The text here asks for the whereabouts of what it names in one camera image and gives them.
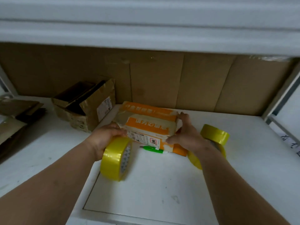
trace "tape roll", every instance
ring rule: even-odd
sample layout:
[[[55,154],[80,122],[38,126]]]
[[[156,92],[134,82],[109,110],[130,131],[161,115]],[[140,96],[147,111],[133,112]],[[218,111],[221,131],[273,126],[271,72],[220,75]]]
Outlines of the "tape roll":
[[[131,153],[132,140],[128,137],[115,137],[105,148],[100,173],[115,181],[124,176]]]
[[[203,138],[208,139],[211,141],[211,143],[222,153],[222,155],[226,158],[226,152],[224,149],[224,145],[226,144],[229,133],[220,130],[216,127],[213,127],[211,125],[205,124],[200,132],[201,136]],[[188,152],[187,157],[189,158],[190,162],[200,170],[202,170],[201,163],[197,156],[195,156],[192,152]]]

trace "person's right arm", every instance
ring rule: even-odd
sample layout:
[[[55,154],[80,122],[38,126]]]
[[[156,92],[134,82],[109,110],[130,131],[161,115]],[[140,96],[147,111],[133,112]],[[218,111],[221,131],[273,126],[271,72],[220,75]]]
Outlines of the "person's right arm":
[[[179,118],[182,120],[181,133],[169,137],[167,142],[180,144],[200,160],[219,224],[289,224],[233,169],[222,154],[197,132],[188,114],[181,113]]]

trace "hand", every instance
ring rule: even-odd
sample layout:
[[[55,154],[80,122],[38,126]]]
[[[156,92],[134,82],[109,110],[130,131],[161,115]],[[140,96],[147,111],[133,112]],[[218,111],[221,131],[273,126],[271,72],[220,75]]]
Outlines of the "hand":
[[[178,135],[170,136],[168,144],[180,144],[185,149],[196,153],[202,148],[213,147],[208,140],[205,140],[200,133],[193,127],[188,114],[181,112],[178,118],[182,120],[181,132]]]
[[[127,131],[112,122],[95,129],[83,143],[88,145],[92,153],[95,154],[95,161],[98,161],[102,159],[105,147],[110,143],[113,136],[127,136]]]

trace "forearm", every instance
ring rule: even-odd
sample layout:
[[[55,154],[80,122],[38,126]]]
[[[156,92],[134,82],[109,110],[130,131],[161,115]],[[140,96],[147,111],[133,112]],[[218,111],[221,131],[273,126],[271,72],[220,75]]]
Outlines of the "forearm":
[[[0,198],[3,224],[65,224],[95,155],[85,142]]]
[[[220,224],[288,224],[214,147],[197,151]]]

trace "shelf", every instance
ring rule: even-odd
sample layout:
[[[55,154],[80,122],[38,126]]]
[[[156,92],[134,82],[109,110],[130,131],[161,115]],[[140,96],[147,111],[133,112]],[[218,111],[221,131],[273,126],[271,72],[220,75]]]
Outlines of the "shelf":
[[[58,119],[49,98],[17,98],[43,102],[48,112],[27,129],[17,145],[19,150],[0,164],[0,186],[5,186],[0,196],[89,135]],[[110,123],[118,108],[116,105],[100,126]],[[185,112],[199,131],[203,124],[210,124],[229,132],[225,149],[231,165],[291,224],[298,223],[295,208],[300,202],[300,180],[295,176],[300,169],[299,157],[260,117]],[[185,157],[153,153],[139,146],[133,144],[132,163],[124,181],[111,182],[101,174],[98,177],[100,162],[93,165],[72,216],[115,224],[217,224],[202,171]]]
[[[0,41],[300,56],[300,0],[0,0]]]

